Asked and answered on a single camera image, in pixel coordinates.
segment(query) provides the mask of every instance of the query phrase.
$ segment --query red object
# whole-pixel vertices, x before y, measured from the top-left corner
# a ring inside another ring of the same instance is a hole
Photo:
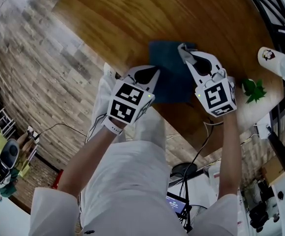
[[[60,170],[58,176],[56,177],[56,179],[55,179],[55,181],[54,181],[54,183],[53,183],[52,189],[57,190],[57,188],[58,188],[58,182],[59,182],[59,180],[60,180],[60,177],[61,177],[62,174],[63,174],[63,171],[64,171],[64,170]]]

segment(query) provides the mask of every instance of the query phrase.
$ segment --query white bottle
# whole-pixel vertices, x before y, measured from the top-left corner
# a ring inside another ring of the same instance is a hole
[[[285,80],[285,54],[262,47],[257,57],[262,67],[265,67]]]

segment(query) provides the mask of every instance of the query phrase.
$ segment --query white t-shirt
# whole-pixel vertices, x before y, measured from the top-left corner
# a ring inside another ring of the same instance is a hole
[[[81,193],[80,235],[186,236],[166,203],[169,174],[164,151],[153,143],[112,144]],[[75,235],[79,211],[75,197],[37,188],[29,235]],[[192,236],[237,235],[237,196],[222,197],[193,227]]]

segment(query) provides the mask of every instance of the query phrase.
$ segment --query black logo on shirt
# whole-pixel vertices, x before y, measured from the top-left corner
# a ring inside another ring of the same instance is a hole
[[[93,234],[94,231],[86,231],[85,234]]]

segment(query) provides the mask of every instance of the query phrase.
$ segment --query shirt sleeve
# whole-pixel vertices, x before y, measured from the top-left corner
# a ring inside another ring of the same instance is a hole
[[[65,192],[36,188],[29,236],[74,236],[79,209],[77,199]]]
[[[225,195],[208,210],[195,217],[193,230],[189,232],[189,236],[236,236],[237,214],[237,196]]]

